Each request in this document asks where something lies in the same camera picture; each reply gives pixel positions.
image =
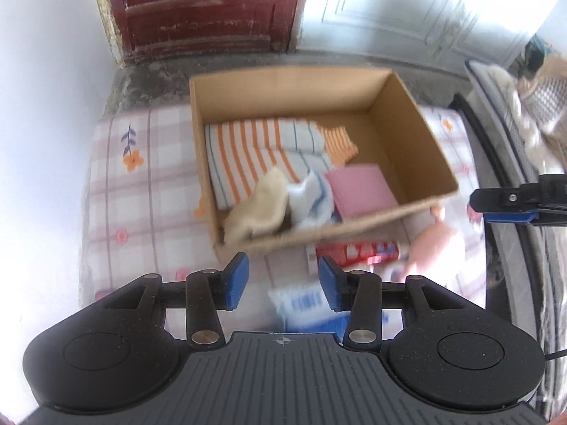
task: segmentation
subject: checkered tablecloth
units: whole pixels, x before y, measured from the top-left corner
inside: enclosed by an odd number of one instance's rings
[[[461,194],[445,203],[446,221],[463,233],[467,258],[448,287],[484,306],[484,238],[467,216],[477,180],[463,123],[451,110],[422,112],[460,184]],[[224,266],[214,255],[205,219],[194,216],[199,198],[189,104],[103,118],[94,135],[84,213],[83,305],[149,272],[175,281],[202,268]],[[364,238],[407,243],[431,222],[429,213],[415,214]],[[225,332],[274,327],[278,317],[268,291],[311,280],[303,246],[252,257],[239,308],[220,312]],[[166,327],[184,337],[184,312],[168,311]]]

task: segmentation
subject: gray floor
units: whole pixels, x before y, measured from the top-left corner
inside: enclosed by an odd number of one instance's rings
[[[114,114],[138,107],[185,101],[189,97],[189,78],[199,73],[270,65],[392,68],[400,75],[415,100],[427,105],[446,106],[456,92],[466,95],[472,87],[468,80],[451,73],[358,55],[300,52],[293,55],[243,53],[182,56],[141,63],[119,70],[108,98],[106,113]]]

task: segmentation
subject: cardboard box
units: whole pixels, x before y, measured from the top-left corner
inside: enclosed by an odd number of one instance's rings
[[[221,261],[237,251],[267,254],[276,248],[361,233],[428,208],[458,190],[415,101],[390,69],[261,67],[199,75],[191,79],[189,87],[203,204],[210,238]],[[228,212],[218,210],[215,204],[203,126],[273,117],[344,126],[358,146],[351,164],[378,164],[399,207],[318,229],[223,244],[222,221]]]

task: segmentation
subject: white cabinet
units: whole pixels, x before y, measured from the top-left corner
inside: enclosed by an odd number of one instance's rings
[[[307,0],[299,49],[365,53],[461,72],[509,65],[556,0]]]

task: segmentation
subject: pink folded cloth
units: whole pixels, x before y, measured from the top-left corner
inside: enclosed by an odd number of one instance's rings
[[[398,205],[377,165],[354,164],[332,169],[325,177],[331,184],[335,206],[343,219]]]

